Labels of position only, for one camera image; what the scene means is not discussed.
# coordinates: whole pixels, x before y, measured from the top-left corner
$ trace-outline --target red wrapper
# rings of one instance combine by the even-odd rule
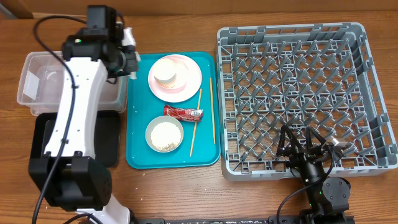
[[[174,108],[169,105],[165,105],[164,115],[172,116],[173,118],[181,121],[200,122],[201,117],[203,116],[203,110],[180,109],[180,108]]]

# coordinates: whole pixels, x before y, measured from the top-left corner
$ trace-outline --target plastic bin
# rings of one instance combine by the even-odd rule
[[[61,63],[48,52],[31,52],[25,60],[19,80],[17,102],[26,105],[37,116],[57,112],[63,87]],[[99,98],[98,110],[123,112],[127,102],[128,77],[119,77],[115,85],[105,83]]]
[[[218,31],[217,42],[226,179],[291,177],[283,163],[289,158],[276,156],[283,124],[302,144],[306,126],[349,142],[331,175],[378,175],[398,166],[396,140],[361,24],[227,27]]]

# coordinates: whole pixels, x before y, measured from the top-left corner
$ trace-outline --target blue tray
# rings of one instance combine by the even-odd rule
[[[137,80],[129,80],[127,100],[126,160],[130,166],[136,169],[208,166],[214,164],[220,157],[220,132],[218,131],[220,126],[214,60],[205,52],[172,54],[182,54],[192,58],[199,65],[202,74],[200,108],[204,110],[204,115],[202,121],[197,124],[192,157],[189,154],[194,123],[181,122],[184,128],[183,141],[178,149],[169,153],[153,151],[146,143],[145,130],[150,121],[163,115],[166,104],[178,108],[196,108],[199,91],[189,100],[181,103],[167,103],[158,99],[149,89],[148,73],[158,59],[170,54],[140,55],[141,62]],[[213,102],[215,102],[215,145],[211,122],[210,77],[213,82]]]

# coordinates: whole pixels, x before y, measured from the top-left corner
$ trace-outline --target small bowl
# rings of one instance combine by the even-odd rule
[[[176,147],[175,149],[172,149],[172,150],[170,150],[170,151],[160,151],[160,150],[158,150],[158,149],[152,144],[152,141],[150,140],[150,134],[151,134],[151,132],[154,130],[154,128],[156,127],[156,125],[158,125],[158,124],[160,124],[160,123],[163,123],[163,122],[170,122],[170,123],[172,123],[172,124],[175,124],[176,127],[179,128],[180,133],[181,133],[181,140],[180,140],[179,144],[177,145],[177,147]],[[146,131],[145,131],[145,139],[146,139],[146,141],[147,141],[147,143],[148,143],[148,146],[149,146],[151,149],[153,149],[154,151],[157,151],[157,152],[172,152],[172,151],[176,150],[176,149],[181,145],[181,142],[182,142],[182,139],[183,139],[183,138],[184,138],[184,129],[182,128],[181,123],[180,123],[177,119],[175,119],[175,118],[173,118],[173,117],[171,117],[171,116],[159,116],[159,117],[153,119],[153,120],[148,124],[147,129],[146,129]]]

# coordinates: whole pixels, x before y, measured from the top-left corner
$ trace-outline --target gray dish rack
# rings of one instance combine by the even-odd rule
[[[218,31],[217,43],[226,179],[291,177],[283,163],[288,158],[275,156],[283,124],[301,143],[308,125],[350,143],[331,175],[378,175],[397,167],[396,141],[361,24],[227,27]]]

